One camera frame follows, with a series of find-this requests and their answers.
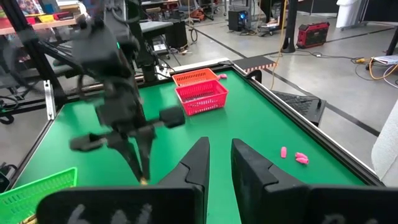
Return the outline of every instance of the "gray floor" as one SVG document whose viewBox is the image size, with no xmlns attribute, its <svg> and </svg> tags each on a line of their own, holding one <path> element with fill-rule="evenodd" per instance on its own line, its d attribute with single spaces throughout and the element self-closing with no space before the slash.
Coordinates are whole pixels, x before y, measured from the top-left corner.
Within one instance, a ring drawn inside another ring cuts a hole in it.
<svg viewBox="0 0 398 224">
<path fill-rule="evenodd" d="M 304 15 L 298 15 L 297 27 L 300 24 L 320 21 L 328 21 L 331 24 L 328 33 L 329 42 L 324 46 L 308 50 L 326 55 L 347 57 L 382 55 L 394 33 L 393 30 L 386 30 L 391 26 L 382 24 L 369 24 L 366 27 L 341 32 L 334 28 L 336 19 Z M 214 21 L 201 22 L 195 24 L 195 27 L 200 33 L 198 34 L 198 42 L 189 48 L 191 54 L 176 55 L 182 65 L 220 57 L 236 60 L 242 57 L 269 54 L 279 48 L 280 35 L 278 32 L 273 36 L 263 38 L 240 36 L 236 32 L 228 32 L 227 22 L 222 13 L 216 15 Z M 173 57 L 168 63 L 173 67 L 178 66 Z M 327 100 L 329 104 L 348 116 L 356 118 L 376 131 L 380 131 L 397 100 L 398 90 L 387 85 L 384 81 L 362 80 L 355 75 L 354 69 L 355 65 L 348 59 L 285 55 L 280 59 L 276 73 L 307 92 Z M 374 71 L 380 74 L 383 69 L 375 68 Z M 358 68 L 358 72 L 369 78 L 368 72 L 365 71 L 363 66 Z M 393 76 L 391 77 L 392 81 L 398 79 L 397 75 Z M 264 72 L 263 84 L 270 86 L 271 78 L 269 73 Z M 73 86 L 75 81 L 63 79 L 62 83 L 65 86 Z M 275 79 L 274 90 L 299 95 L 302 95 L 303 92 L 278 78 Z M 45 122 L 45 111 L 41 110 L 17 115 L 16 121 L 12 125 L 1 125 L 0 161 L 18 164 L 30 149 Z M 323 114 L 320 129 L 369 167 L 372 167 L 370 154 L 377 138 L 374 134 L 329 108 Z"/>
</svg>

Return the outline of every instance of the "green plastic basket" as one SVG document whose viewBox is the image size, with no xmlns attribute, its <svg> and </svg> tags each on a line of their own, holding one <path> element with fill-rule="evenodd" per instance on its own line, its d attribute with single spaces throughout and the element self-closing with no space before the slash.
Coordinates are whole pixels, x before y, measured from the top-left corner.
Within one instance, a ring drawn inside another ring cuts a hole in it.
<svg viewBox="0 0 398 224">
<path fill-rule="evenodd" d="M 47 195 L 77 184 L 73 167 L 0 194 L 0 223 L 16 224 L 36 212 L 36 206 Z"/>
</svg>

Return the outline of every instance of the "red plastic basket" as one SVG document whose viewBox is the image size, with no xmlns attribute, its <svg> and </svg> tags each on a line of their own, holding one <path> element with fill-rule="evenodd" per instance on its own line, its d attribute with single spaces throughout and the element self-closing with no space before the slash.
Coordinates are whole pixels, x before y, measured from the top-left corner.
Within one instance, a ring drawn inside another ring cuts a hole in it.
<svg viewBox="0 0 398 224">
<path fill-rule="evenodd" d="M 175 92 L 187 115 L 222 108 L 228 90 L 217 80 L 177 87 Z"/>
<path fill-rule="evenodd" d="M 172 77 L 177 86 L 191 85 L 208 80 L 217 80 L 217 75 L 209 68 L 185 72 L 183 74 L 173 75 Z"/>
</svg>

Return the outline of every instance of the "white container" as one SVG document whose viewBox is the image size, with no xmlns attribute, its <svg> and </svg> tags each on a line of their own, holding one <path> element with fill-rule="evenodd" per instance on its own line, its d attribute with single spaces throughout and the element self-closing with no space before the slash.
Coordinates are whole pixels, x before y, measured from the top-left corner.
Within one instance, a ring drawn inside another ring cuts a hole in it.
<svg viewBox="0 0 398 224">
<path fill-rule="evenodd" d="M 336 28 L 348 27 L 355 24 L 362 0 L 338 0 L 339 5 Z"/>
</svg>

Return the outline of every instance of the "keyboard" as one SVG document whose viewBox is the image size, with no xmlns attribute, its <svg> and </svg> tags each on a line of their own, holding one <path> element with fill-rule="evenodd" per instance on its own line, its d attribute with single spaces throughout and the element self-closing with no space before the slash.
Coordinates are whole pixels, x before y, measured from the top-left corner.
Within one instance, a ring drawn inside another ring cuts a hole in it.
<svg viewBox="0 0 398 224">
<path fill-rule="evenodd" d="M 279 91 L 272 92 L 315 126 L 319 125 L 326 106 L 325 100 L 321 100 L 316 96 L 298 96 Z"/>
</svg>

